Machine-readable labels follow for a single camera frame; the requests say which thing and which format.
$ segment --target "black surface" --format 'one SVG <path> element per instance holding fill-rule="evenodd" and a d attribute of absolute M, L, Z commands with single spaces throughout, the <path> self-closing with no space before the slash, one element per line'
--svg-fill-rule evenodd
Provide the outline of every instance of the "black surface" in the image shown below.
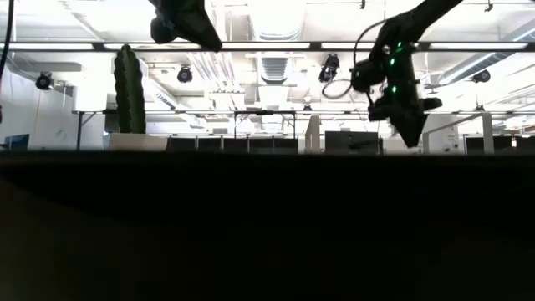
<path fill-rule="evenodd" d="M 378 155 L 377 132 L 326 131 L 325 153 L 330 155 Z"/>
<path fill-rule="evenodd" d="M 510 135 L 494 136 L 494 152 L 497 155 L 535 155 L 535 137 L 515 136 L 517 147 L 512 147 Z M 466 153 L 482 155 L 485 153 L 483 137 L 467 137 Z"/>
<path fill-rule="evenodd" d="M 275 141 L 272 138 L 254 138 L 249 140 L 251 146 L 251 154 L 274 154 Z"/>
<path fill-rule="evenodd" d="M 167 140 L 167 151 L 196 151 L 195 138 L 170 138 Z"/>
<path fill-rule="evenodd" d="M 297 139 L 275 139 L 276 153 L 279 155 L 298 155 L 299 142 Z"/>
<path fill-rule="evenodd" d="M 531 195 L 534 168 L 531 157 L 6 154 L 0 299 L 531 301 L 535 229 L 515 200 Z"/>
<path fill-rule="evenodd" d="M 221 137 L 217 138 L 202 138 L 199 139 L 199 152 L 204 153 L 220 153 L 221 149 Z"/>
<path fill-rule="evenodd" d="M 225 139 L 224 152 L 227 154 L 247 154 L 247 139 Z"/>

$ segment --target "pipe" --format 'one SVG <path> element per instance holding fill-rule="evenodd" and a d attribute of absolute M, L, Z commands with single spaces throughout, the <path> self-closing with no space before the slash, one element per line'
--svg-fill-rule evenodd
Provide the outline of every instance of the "pipe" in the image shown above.
<path fill-rule="evenodd" d="M 210 76 L 206 73 L 204 68 L 200 65 L 200 62 L 193 54 L 187 54 L 187 58 L 190 60 L 190 63 L 195 67 L 196 72 L 204 79 L 211 87 L 211 90 L 217 89 L 217 84 L 210 80 Z"/>
<path fill-rule="evenodd" d="M 227 91 L 228 79 L 225 78 L 221 66 L 216 65 L 214 62 L 217 60 L 217 56 L 214 58 L 211 54 L 204 54 L 203 58 L 205 59 L 206 66 L 209 67 L 209 70 L 213 72 L 214 78 L 217 80 L 217 83 L 222 87 L 222 91 Z"/>
<path fill-rule="evenodd" d="M 225 68 L 228 69 L 228 73 L 232 80 L 234 90 L 239 90 L 240 85 L 237 81 L 236 72 L 234 71 L 234 65 L 232 64 L 232 54 L 230 53 L 222 54 L 222 60 L 223 60 L 223 63 L 225 64 Z"/>
<path fill-rule="evenodd" d="M 219 80 L 219 78 L 215 75 L 215 70 L 211 70 L 210 68 L 207 67 L 208 66 L 208 62 L 206 61 L 206 56 L 205 56 L 206 54 L 193 54 L 193 55 L 195 57 L 198 57 L 199 60 L 202 62 L 201 67 L 205 68 L 205 71 L 209 76 L 208 79 L 210 81 L 216 82 L 219 90 L 224 91 L 225 90 L 225 85 L 222 84 L 222 82 Z"/>
<path fill-rule="evenodd" d="M 535 19 L 502 38 L 501 42 L 535 42 Z M 440 84 L 454 84 L 514 55 L 514 52 L 476 54 L 439 75 Z"/>

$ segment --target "track light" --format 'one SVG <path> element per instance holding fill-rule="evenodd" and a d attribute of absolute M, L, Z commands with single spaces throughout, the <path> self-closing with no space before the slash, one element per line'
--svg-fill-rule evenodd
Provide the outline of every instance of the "track light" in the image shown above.
<path fill-rule="evenodd" d="M 487 70 L 483 70 L 480 73 L 474 75 L 471 80 L 474 83 L 486 83 L 487 81 L 491 80 L 491 73 Z"/>
<path fill-rule="evenodd" d="M 325 64 L 321 68 L 319 73 L 319 82 L 328 83 L 334 79 L 337 70 L 340 68 L 340 60 L 337 54 L 329 54 L 325 60 Z"/>
<path fill-rule="evenodd" d="M 41 72 L 41 75 L 35 82 L 35 86 L 42 91 L 50 91 L 53 89 L 54 80 L 52 79 L 52 74 L 50 72 Z"/>
<path fill-rule="evenodd" d="M 193 80 L 193 74 L 190 71 L 190 66 L 181 66 L 181 70 L 178 72 L 176 78 L 183 84 L 191 82 Z"/>

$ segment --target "white pillar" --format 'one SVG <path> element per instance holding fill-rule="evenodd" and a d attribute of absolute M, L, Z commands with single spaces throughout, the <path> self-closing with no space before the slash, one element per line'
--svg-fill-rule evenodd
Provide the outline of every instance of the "white pillar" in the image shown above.
<path fill-rule="evenodd" d="M 310 121 L 308 122 L 307 133 L 305 135 L 305 154 L 319 154 L 321 153 L 320 145 L 320 131 L 319 127 L 321 121 L 319 115 L 310 116 Z"/>
<path fill-rule="evenodd" d="M 438 127 L 458 121 L 456 115 L 429 115 L 424 126 L 424 133 Z M 424 143 L 424 153 L 429 155 L 460 155 L 462 148 L 457 125 L 429 134 Z"/>
<path fill-rule="evenodd" d="M 111 73 L 108 58 L 96 59 L 92 65 L 86 64 L 83 80 L 77 83 L 74 110 L 101 111 L 106 109 L 108 92 L 115 79 Z"/>

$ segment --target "fluorescent light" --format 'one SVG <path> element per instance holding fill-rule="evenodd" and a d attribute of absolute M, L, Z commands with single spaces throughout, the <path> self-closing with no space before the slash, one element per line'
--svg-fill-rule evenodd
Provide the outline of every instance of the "fluorescent light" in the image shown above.
<path fill-rule="evenodd" d="M 359 43 L 357 49 L 371 50 L 374 47 L 373 43 Z M 321 49 L 354 49 L 354 43 L 321 43 Z"/>
<path fill-rule="evenodd" d="M 105 43 L 104 46 L 110 50 L 120 50 L 123 43 Z M 193 43 L 168 43 L 158 45 L 156 43 L 129 43 L 132 49 L 150 49 L 150 50 L 167 50 L 167 49 L 200 49 L 201 46 Z"/>
<path fill-rule="evenodd" d="M 526 46 L 527 43 L 432 43 L 429 50 L 520 50 Z"/>
<path fill-rule="evenodd" d="M 247 59 L 304 59 L 305 54 L 267 53 L 267 54 L 245 54 Z"/>
<path fill-rule="evenodd" d="M 93 50 L 91 43 L 11 43 L 9 50 Z"/>
<path fill-rule="evenodd" d="M 223 49 L 308 49 L 310 43 L 295 42 L 256 42 L 256 43 L 224 43 Z"/>

